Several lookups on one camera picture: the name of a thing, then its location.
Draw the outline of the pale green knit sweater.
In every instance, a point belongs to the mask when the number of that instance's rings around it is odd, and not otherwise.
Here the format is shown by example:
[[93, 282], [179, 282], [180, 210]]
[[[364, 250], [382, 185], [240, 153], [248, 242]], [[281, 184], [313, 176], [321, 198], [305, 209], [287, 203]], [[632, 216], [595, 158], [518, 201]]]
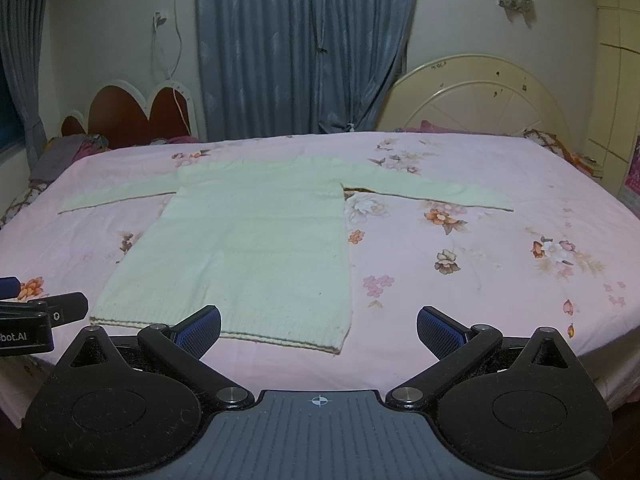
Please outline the pale green knit sweater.
[[511, 206], [474, 184], [318, 157], [208, 162], [99, 188], [64, 210], [161, 195], [168, 204], [108, 279], [92, 317], [107, 325], [171, 324], [212, 304], [224, 336], [340, 352], [352, 324], [348, 190]]

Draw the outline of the magenta flower wall picture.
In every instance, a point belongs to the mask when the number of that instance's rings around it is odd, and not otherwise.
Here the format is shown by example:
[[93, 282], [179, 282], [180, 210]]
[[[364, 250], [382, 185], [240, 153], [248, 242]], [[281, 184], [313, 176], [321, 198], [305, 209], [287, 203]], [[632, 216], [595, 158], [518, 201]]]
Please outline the magenta flower wall picture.
[[638, 197], [640, 194], [640, 138], [637, 138], [636, 144], [634, 144], [634, 150], [631, 154], [631, 159], [627, 174], [624, 180], [623, 191], [625, 193], [632, 193]]

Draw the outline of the blue grey left curtain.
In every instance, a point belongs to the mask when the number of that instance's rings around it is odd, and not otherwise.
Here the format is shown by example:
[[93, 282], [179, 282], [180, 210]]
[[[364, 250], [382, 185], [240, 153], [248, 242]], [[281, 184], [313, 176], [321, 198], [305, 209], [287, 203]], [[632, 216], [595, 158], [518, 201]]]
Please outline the blue grey left curtain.
[[46, 0], [1, 0], [1, 59], [35, 167], [47, 142], [39, 114], [39, 63]]

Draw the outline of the magenta pillow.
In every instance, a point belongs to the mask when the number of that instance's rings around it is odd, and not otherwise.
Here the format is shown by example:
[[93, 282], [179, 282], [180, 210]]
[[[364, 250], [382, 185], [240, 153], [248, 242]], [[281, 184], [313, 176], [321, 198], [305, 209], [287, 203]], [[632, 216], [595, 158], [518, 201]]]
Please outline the magenta pillow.
[[422, 120], [420, 125], [415, 127], [405, 126], [397, 128], [397, 132], [412, 132], [412, 133], [460, 133], [460, 134], [473, 134], [473, 131], [463, 130], [462, 128], [448, 128], [439, 125], [435, 125], [428, 120]]

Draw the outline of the cream round headboard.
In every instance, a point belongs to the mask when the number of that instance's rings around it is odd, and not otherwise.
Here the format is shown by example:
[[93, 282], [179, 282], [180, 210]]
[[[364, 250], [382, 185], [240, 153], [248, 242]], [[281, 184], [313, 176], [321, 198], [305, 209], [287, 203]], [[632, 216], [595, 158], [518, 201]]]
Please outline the cream round headboard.
[[402, 76], [387, 93], [376, 128], [391, 132], [422, 120], [499, 136], [537, 130], [572, 144], [546, 86], [518, 64], [487, 54], [440, 58]]

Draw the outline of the purple clothes pile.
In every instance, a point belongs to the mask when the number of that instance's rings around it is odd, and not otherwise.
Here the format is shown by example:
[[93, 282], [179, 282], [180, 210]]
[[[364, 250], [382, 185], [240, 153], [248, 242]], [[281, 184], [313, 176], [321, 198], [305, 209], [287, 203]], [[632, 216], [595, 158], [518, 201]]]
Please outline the purple clothes pile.
[[66, 169], [79, 159], [99, 154], [108, 148], [103, 136], [73, 134], [54, 138], [47, 145], [42, 156], [29, 176], [30, 182], [52, 183]]

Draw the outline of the red heart shaped headboard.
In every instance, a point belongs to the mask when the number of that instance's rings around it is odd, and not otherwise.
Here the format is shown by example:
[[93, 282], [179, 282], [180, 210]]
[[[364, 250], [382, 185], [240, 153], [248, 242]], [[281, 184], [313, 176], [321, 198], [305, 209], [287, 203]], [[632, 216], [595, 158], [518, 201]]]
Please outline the red heart shaped headboard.
[[61, 136], [99, 136], [111, 150], [198, 140], [191, 92], [177, 81], [158, 84], [144, 96], [133, 84], [115, 79], [104, 84], [82, 112], [71, 110], [60, 125]]

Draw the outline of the cream panelled wardrobe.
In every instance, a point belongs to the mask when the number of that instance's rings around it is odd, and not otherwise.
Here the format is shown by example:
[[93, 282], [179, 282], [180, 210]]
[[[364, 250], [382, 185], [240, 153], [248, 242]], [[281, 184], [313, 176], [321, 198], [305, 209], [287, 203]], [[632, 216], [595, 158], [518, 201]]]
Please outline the cream panelled wardrobe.
[[639, 135], [639, 0], [596, 0], [597, 54], [585, 151], [620, 195]]

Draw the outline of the blue grey curtain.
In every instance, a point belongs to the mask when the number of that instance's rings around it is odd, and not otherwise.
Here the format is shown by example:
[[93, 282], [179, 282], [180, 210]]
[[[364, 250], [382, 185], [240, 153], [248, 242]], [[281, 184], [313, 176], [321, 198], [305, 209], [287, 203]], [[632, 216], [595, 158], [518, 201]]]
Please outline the blue grey curtain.
[[196, 0], [210, 142], [370, 131], [416, 0]]
[[1, 0], [1, 59], [35, 167], [47, 142], [39, 114], [39, 63], [46, 0]]

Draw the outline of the blue grey centre curtain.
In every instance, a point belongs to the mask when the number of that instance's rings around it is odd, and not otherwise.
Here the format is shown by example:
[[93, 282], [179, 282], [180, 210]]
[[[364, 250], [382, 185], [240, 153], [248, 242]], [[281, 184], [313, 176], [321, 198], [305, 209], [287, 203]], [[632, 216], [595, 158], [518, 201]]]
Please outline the blue grey centre curtain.
[[196, 0], [210, 142], [370, 131], [416, 0]]

